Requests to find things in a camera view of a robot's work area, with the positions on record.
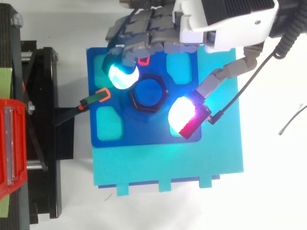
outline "metal rod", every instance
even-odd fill
[[[29,62],[32,56],[32,52],[22,52],[21,53],[21,61]]]
[[[27,161],[27,170],[43,169],[39,160]]]

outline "green tape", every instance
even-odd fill
[[[0,98],[10,98],[12,69],[0,68]],[[9,214],[10,196],[5,196],[0,201],[0,218],[7,218]]]
[[[0,201],[0,218],[7,218],[9,214],[9,203],[10,203],[10,196],[5,196]]]
[[[10,98],[12,69],[0,68],[0,98]]]

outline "cyan light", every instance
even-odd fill
[[[109,78],[112,84],[120,90],[131,87],[139,79],[139,76],[140,73],[138,67],[135,67],[135,70],[132,74],[124,73],[114,64],[110,67],[109,70]]]
[[[179,97],[168,113],[169,125],[179,133],[184,126],[195,116],[195,106],[186,97]]]

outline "black cable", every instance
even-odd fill
[[[241,94],[246,90],[246,88],[251,84],[251,82],[255,79],[255,77],[258,75],[258,73],[262,70],[262,68],[265,66],[265,64],[268,63],[268,61],[273,57],[274,53],[271,53],[264,61],[263,63],[258,67],[258,69],[255,71],[255,73],[251,76],[251,78],[248,80],[248,82],[242,87],[242,89],[237,93],[237,95],[224,107],[224,109],[217,112],[212,118],[211,121],[209,121],[211,124],[215,124],[221,116],[226,112],[226,110],[232,106],[232,104],[241,96]]]
[[[137,8],[135,8],[131,14],[126,18],[126,20],[123,22],[123,24],[120,26],[120,28],[117,30],[116,34],[114,37],[109,41],[109,44],[107,45],[107,50],[109,51],[110,49],[114,48],[116,46],[116,41],[118,39],[118,36],[120,33],[125,29],[125,26],[130,22],[131,18],[136,14],[136,12],[145,4],[147,0],[143,0]]]
[[[278,133],[279,136],[281,136],[283,134],[283,132],[288,128],[288,126],[291,124],[291,122],[304,110],[307,108],[307,105],[305,107],[303,107],[301,110],[299,110],[296,114],[294,114],[294,116],[290,119],[290,121],[288,121],[288,123],[282,128],[282,130],[280,130],[280,132]]]

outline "orange clip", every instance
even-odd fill
[[[148,66],[148,65],[149,65],[149,61],[150,61],[150,56],[148,56],[148,57],[146,58],[146,61],[143,61],[143,60],[144,60],[144,58],[138,59],[139,65],[140,65],[140,66]]]
[[[111,98],[110,90],[108,90],[107,88],[103,88],[103,89],[98,90],[98,91],[96,92],[96,94],[97,94],[97,93],[100,93],[100,92],[103,92],[103,91],[106,91],[107,97],[105,97],[105,98],[99,100],[99,102],[104,102],[104,101],[106,101],[106,100],[108,100],[108,99]]]

